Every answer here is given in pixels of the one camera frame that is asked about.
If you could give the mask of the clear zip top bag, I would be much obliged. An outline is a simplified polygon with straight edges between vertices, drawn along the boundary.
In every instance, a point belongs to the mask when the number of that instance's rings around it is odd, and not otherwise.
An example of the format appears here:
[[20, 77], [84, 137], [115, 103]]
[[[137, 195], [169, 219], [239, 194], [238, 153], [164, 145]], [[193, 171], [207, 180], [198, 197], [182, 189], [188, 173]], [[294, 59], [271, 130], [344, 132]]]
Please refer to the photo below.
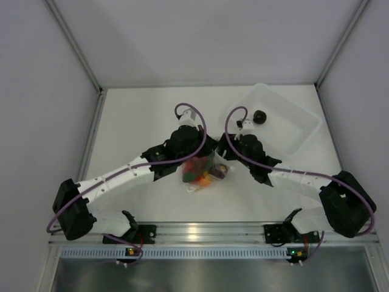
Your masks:
[[181, 166], [181, 181], [188, 193], [195, 193], [225, 181], [234, 171], [232, 161], [213, 151], [208, 156], [194, 156], [184, 162]]

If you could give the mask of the dark purple fake plum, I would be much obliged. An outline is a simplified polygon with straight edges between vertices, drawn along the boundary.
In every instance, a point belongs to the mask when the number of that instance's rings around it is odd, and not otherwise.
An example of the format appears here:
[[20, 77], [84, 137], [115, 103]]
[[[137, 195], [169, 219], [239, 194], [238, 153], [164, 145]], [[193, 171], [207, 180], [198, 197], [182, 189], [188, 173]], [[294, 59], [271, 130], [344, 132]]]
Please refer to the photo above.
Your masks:
[[262, 110], [256, 110], [252, 117], [253, 123], [256, 125], [263, 125], [267, 120], [267, 114]]

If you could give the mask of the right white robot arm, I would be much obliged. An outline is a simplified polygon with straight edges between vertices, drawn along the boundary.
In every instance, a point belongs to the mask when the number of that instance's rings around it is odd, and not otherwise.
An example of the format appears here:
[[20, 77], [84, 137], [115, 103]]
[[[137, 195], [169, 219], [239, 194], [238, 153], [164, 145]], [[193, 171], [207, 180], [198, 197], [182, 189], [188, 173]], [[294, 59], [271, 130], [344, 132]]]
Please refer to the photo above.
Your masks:
[[329, 176], [293, 170], [281, 160], [268, 156], [253, 134], [223, 134], [217, 153], [228, 161], [242, 163], [260, 184], [285, 189], [319, 202], [318, 207], [311, 209], [299, 207], [286, 218], [283, 232], [292, 242], [314, 231], [332, 230], [344, 237], [354, 238], [374, 228], [377, 207], [358, 180], [347, 171]]

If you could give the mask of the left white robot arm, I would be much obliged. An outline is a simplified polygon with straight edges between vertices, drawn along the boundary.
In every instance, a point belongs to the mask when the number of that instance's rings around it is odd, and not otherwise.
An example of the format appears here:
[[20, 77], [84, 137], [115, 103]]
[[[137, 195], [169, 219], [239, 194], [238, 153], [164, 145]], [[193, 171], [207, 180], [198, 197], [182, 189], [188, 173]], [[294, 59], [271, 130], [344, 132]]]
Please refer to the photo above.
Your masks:
[[124, 243], [133, 242], [138, 230], [134, 217], [125, 210], [103, 210], [102, 205], [134, 187], [174, 173], [192, 157], [212, 154], [217, 144], [203, 128], [184, 125], [163, 144], [147, 149], [117, 170], [86, 181], [63, 181], [52, 207], [60, 231], [69, 241], [88, 234], [108, 234]]

